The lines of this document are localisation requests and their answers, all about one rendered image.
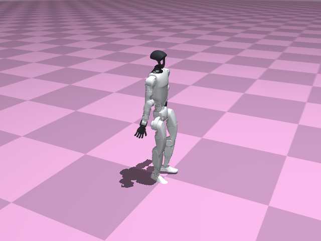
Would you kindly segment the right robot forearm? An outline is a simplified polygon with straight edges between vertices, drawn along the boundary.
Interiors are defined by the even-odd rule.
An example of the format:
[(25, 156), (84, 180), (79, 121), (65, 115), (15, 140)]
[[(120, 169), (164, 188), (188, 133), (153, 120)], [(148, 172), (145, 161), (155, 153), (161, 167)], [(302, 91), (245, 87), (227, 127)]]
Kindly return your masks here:
[(142, 116), (142, 122), (141, 125), (146, 125), (147, 121), (149, 120), (149, 115), (151, 112), (151, 106), (152, 106), (152, 102), (151, 101), (147, 101), (144, 105), (143, 108), (143, 116)]

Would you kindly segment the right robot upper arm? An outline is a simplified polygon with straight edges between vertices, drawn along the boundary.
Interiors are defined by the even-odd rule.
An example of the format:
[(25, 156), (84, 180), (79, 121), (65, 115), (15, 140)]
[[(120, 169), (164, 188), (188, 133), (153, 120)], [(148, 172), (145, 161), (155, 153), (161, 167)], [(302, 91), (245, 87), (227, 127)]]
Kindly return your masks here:
[(147, 101), (152, 102), (152, 106), (154, 106), (154, 100), (151, 99), (153, 95), (153, 88), (156, 84), (156, 77), (155, 76), (150, 76), (145, 80), (145, 103)]

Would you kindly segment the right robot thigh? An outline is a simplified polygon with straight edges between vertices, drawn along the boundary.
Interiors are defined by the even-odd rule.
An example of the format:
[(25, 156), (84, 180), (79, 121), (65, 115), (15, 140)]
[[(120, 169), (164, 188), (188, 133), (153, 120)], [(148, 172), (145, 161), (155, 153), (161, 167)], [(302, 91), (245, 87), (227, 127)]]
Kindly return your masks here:
[(160, 116), (156, 116), (154, 120), (151, 122), (151, 129), (155, 130), (155, 142), (156, 146), (153, 149), (157, 149), (159, 155), (164, 152), (167, 142), (167, 133), (165, 123), (161, 121)]

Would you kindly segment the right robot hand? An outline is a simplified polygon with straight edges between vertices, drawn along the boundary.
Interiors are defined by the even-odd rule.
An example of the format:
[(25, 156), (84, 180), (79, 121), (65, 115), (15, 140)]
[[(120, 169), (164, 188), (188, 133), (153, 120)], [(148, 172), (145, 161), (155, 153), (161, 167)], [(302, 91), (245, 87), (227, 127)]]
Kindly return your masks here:
[[(142, 122), (142, 120), (141, 120), (141, 122)], [(137, 129), (137, 132), (136, 132), (136, 134), (134, 135), (134, 136), (136, 136), (137, 133), (138, 133), (138, 135), (136, 136), (136, 137), (138, 137), (139, 134), (140, 134), (140, 136), (139, 136), (138, 138), (140, 138), (141, 135), (142, 135), (141, 138), (143, 138), (143, 134), (144, 134), (144, 133), (145, 133), (145, 136), (147, 135), (147, 134), (146, 134), (146, 131), (145, 131), (145, 130), (146, 130), (145, 127), (146, 127), (147, 123), (146, 123), (146, 125), (144, 126), (144, 125), (141, 125), (141, 122), (140, 122), (140, 127)]]

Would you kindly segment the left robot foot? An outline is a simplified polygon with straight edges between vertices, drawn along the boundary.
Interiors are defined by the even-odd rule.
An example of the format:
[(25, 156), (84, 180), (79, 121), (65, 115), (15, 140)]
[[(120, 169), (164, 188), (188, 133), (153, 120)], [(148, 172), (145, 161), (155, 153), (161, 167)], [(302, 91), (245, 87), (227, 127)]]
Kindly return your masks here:
[(166, 171), (166, 172), (176, 173), (176, 172), (178, 172), (178, 169), (173, 168), (173, 167), (171, 167), (171, 166), (169, 166), (169, 165), (168, 165), (168, 167), (164, 167), (164, 165), (162, 165), (160, 171)]

